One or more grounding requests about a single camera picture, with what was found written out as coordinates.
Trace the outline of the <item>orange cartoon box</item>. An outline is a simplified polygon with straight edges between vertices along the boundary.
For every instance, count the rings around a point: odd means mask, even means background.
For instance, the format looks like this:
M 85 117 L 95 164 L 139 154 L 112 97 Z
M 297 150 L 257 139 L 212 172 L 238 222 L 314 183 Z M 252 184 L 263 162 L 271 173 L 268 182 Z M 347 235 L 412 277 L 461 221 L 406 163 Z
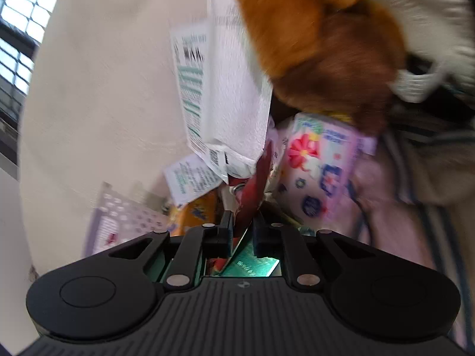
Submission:
M 216 223 L 221 201 L 216 190 L 208 192 L 181 207 L 173 206 L 169 213 L 167 230 L 171 236 L 184 236 L 190 228 L 204 223 Z

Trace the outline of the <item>brown plush toy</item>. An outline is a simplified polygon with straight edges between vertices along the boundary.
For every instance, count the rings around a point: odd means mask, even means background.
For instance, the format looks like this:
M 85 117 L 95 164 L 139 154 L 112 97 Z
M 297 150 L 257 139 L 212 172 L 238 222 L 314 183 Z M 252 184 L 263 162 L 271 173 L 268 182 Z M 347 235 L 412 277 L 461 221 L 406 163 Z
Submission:
M 373 0 L 237 0 L 277 98 L 379 135 L 406 65 L 403 34 Z

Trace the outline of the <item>white perforated plastic basket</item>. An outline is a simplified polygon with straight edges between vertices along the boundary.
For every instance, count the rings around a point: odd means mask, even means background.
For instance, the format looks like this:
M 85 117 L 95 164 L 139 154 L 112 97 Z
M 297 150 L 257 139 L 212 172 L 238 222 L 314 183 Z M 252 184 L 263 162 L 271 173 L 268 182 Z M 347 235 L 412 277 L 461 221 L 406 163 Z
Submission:
M 168 217 L 116 192 L 103 183 L 85 239 L 87 257 L 153 232 L 167 230 Z

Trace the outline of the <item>white paper pouch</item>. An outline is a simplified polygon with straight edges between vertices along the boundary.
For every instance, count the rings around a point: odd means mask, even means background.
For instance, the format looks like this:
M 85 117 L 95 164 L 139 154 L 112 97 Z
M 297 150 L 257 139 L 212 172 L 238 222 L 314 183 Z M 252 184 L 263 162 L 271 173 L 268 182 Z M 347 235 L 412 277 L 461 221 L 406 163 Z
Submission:
M 253 165 L 266 141 L 272 86 L 260 68 L 237 2 L 207 2 L 201 130 L 210 147 Z

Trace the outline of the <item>white green seed packet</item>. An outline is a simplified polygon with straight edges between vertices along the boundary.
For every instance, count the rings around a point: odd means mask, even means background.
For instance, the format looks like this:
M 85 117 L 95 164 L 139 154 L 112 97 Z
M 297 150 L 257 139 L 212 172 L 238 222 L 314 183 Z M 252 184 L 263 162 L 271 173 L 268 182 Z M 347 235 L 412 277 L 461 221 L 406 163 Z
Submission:
M 202 139 L 204 64 L 208 51 L 207 23 L 202 20 L 171 30 L 172 56 L 183 122 L 189 148 L 224 183 L 229 182 L 225 154 L 213 150 Z

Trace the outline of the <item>large cream pillow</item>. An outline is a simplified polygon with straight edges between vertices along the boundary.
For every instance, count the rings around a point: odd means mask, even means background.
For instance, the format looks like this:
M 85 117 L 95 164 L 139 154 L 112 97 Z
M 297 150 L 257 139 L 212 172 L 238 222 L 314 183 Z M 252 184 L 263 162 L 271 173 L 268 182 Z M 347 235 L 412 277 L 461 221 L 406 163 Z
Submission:
M 22 114 L 19 184 L 39 273 L 81 258 L 104 183 L 156 203 L 189 154 L 170 31 L 206 0 L 57 0 Z

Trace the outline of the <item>striped bed sheet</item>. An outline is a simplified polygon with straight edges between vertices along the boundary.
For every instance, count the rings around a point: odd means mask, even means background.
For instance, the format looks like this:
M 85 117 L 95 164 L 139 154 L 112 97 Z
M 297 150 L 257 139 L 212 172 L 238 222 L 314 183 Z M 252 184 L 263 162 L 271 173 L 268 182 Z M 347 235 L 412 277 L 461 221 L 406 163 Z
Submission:
M 454 282 L 461 307 L 449 336 L 473 354 L 474 132 L 386 132 L 375 154 L 357 160 L 349 192 L 350 236 Z

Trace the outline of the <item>pink floral tissue pack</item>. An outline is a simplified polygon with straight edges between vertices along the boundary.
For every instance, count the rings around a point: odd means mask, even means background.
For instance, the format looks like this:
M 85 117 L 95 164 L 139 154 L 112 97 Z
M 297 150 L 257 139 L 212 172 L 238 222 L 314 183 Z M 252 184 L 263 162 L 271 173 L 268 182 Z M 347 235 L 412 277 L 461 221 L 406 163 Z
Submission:
M 298 113 L 288 126 L 273 197 L 306 228 L 330 224 L 357 158 L 375 154 L 376 137 L 329 117 Z

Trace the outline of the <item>red flaxseed packet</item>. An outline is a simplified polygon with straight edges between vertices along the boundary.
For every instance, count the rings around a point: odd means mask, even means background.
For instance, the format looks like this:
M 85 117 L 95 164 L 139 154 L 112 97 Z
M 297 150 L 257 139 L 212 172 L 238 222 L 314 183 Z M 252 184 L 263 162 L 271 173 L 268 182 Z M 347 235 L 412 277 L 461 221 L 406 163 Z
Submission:
M 272 155 L 273 142 L 268 141 L 263 154 L 257 161 L 254 175 L 242 187 L 238 201 L 239 207 L 234 218 L 234 237 L 241 237 L 244 234 L 261 205 L 270 174 Z

